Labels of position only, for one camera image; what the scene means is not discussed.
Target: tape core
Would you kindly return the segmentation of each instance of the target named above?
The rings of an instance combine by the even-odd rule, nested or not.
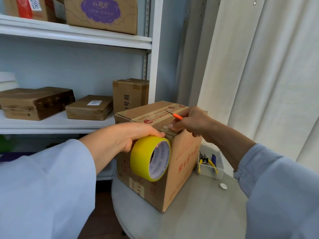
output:
[[[166,141],[160,143],[160,145],[154,149],[153,158],[149,165],[149,175],[152,179],[158,179],[166,171],[169,162],[170,153],[169,144]]]

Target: yellow tape roll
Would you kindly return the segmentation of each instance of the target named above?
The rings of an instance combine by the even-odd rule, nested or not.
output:
[[[152,182],[158,181],[168,167],[170,155],[171,145],[166,138],[156,136],[140,138],[131,152],[131,169],[142,178]]]

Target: cardboard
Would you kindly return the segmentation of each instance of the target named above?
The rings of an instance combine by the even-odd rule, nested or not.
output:
[[[148,80],[127,79],[113,81],[114,113],[148,104]]]
[[[171,158],[168,169],[160,180],[151,182],[134,174],[130,169],[130,153],[120,153],[116,157],[119,180],[130,188],[141,187],[144,194],[140,196],[160,212],[164,212],[171,204],[198,161],[202,138],[194,138],[186,130],[174,133],[167,128],[174,117],[165,110],[178,114],[186,108],[183,105],[160,101],[114,115],[115,123],[142,122],[166,132],[165,137],[171,144]]]
[[[6,118],[40,121],[65,110],[75,101],[73,90],[56,87],[16,88],[0,92]]]
[[[112,96],[85,96],[65,107],[68,119],[104,121],[113,111]]]
[[[6,13],[55,23],[65,23],[64,0],[3,0]]]
[[[69,25],[137,35],[137,0],[64,0]]]

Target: round table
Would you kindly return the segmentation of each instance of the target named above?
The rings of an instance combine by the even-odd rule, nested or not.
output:
[[[227,174],[219,180],[193,171],[164,213],[114,174],[114,211],[130,238],[245,238],[247,197]]]

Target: purple logo on box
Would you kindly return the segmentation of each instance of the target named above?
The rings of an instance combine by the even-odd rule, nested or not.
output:
[[[97,23],[112,24],[121,16],[119,4],[114,0],[83,0],[81,9]]]

